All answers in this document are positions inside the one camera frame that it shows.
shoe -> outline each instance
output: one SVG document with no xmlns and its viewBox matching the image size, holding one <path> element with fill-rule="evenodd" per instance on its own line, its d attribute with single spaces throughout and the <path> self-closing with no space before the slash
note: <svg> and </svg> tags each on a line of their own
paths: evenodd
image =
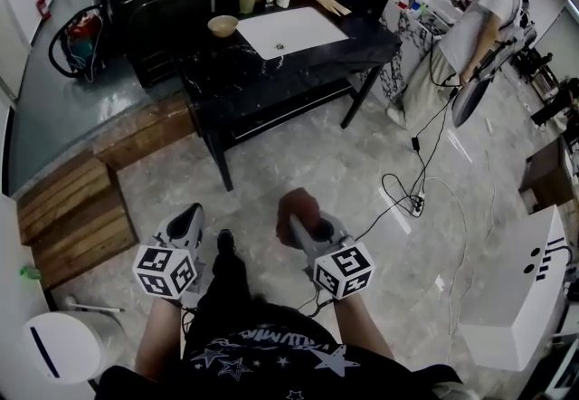
<svg viewBox="0 0 579 400">
<path fill-rule="evenodd" d="M 386 110 L 386 115 L 399 127 L 406 129 L 406 117 L 402 110 L 397 110 L 394 107 L 389 107 Z"/>
<path fill-rule="evenodd" d="M 217 250 L 219 253 L 235 253 L 235 239 L 229 230 L 221 230 L 217 236 Z"/>
</svg>

hand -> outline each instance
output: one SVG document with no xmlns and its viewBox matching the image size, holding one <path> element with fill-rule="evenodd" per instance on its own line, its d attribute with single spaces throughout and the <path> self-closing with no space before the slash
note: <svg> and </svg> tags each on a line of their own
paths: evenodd
<svg viewBox="0 0 579 400">
<path fill-rule="evenodd" d="M 459 75 L 460 84 L 462 86 L 466 85 L 472 78 L 473 74 L 474 74 L 474 67 L 470 67 L 469 65 L 467 65 Z"/>
</svg>

black t-shirt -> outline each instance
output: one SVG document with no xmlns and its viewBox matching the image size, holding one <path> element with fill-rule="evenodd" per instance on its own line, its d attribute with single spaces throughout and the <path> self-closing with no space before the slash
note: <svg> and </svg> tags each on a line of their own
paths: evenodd
<svg viewBox="0 0 579 400">
<path fill-rule="evenodd" d="M 190 338 L 183 359 L 160 383 L 109 369 L 96 399 L 436 398 L 418 375 L 368 350 L 339 345 L 295 310 L 265 305 L 227 335 L 202 344 Z"/>
</svg>

extension cord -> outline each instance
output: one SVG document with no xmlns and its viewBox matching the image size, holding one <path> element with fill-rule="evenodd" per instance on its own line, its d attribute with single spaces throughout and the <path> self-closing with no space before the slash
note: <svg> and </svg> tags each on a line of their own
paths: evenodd
<svg viewBox="0 0 579 400">
<path fill-rule="evenodd" d="M 422 214 L 422 210 L 424 210 L 424 197 L 426 194 L 424 193 L 423 189 L 420 190 L 420 193 L 417 195 L 418 199 L 416 199 L 416 204 L 414 205 L 413 216 L 418 218 Z"/>
</svg>

person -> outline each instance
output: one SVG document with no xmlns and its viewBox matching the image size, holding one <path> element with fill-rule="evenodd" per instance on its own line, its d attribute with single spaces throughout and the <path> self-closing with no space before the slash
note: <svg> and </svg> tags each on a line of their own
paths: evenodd
<svg viewBox="0 0 579 400">
<path fill-rule="evenodd" d="M 553 60 L 553 54 L 550 52 L 549 54 L 547 54 L 547 55 L 541 57 L 540 59 L 536 60 L 535 62 L 533 62 L 533 64 L 529 67 L 529 70 L 528 70 L 529 77 L 533 78 L 533 76 L 536 74 L 536 72 L 538 70 L 541 69 L 541 67 L 545 67 L 552 60 Z"/>
<path fill-rule="evenodd" d="M 527 28 L 528 23 L 530 21 L 528 9 L 530 7 L 530 3 L 528 0 L 522 0 L 522 7 L 521 7 L 521 20 L 519 25 L 521 28 Z"/>
<path fill-rule="evenodd" d="M 538 127 L 542 127 L 561 110 L 571 107 L 573 101 L 577 98 L 579 98 L 579 78 L 562 80 L 559 84 L 559 91 L 553 97 L 553 100 L 531 116 L 533 123 Z"/>
<path fill-rule="evenodd" d="M 474 0 L 422 59 L 402 96 L 402 108 L 391 106 L 388 117 L 403 128 L 412 126 L 442 85 L 450 89 L 466 84 L 499 38 L 499 31 L 515 22 L 520 6 L 520 0 Z"/>
<path fill-rule="evenodd" d="M 155 298 L 135 372 L 109 368 L 96 399 L 477 398 L 446 366 L 411 372 L 394 355 L 359 294 L 334 301 L 341 343 L 297 310 L 253 298 L 233 235 L 217 239 L 214 279 L 179 356 L 181 309 Z M 463 392 L 466 396 L 448 395 Z"/>
</svg>

